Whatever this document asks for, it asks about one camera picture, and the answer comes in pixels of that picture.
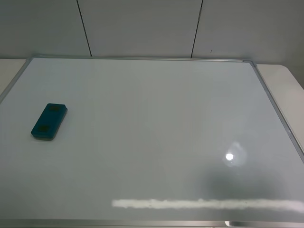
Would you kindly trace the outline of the teal whiteboard eraser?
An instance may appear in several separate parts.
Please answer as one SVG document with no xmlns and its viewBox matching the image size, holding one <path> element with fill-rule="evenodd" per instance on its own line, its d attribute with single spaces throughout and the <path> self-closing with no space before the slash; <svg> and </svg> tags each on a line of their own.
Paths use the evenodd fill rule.
<svg viewBox="0 0 304 228">
<path fill-rule="evenodd" d="M 34 125 L 31 135 L 38 140 L 52 141 L 67 114 L 64 104 L 48 103 Z"/>
</svg>

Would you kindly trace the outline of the white whiteboard with aluminium frame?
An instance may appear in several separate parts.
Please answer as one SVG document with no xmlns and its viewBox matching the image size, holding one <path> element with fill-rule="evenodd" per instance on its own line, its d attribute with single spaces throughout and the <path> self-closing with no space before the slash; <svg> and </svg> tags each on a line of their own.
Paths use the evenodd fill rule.
<svg viewBox="0 0 304 228">
<path fill-rule="evenodd" d="M 0 225 L 301 228 L 304 149 L 252 61 L 32 57 L 0 96 Z"/>
</svg>

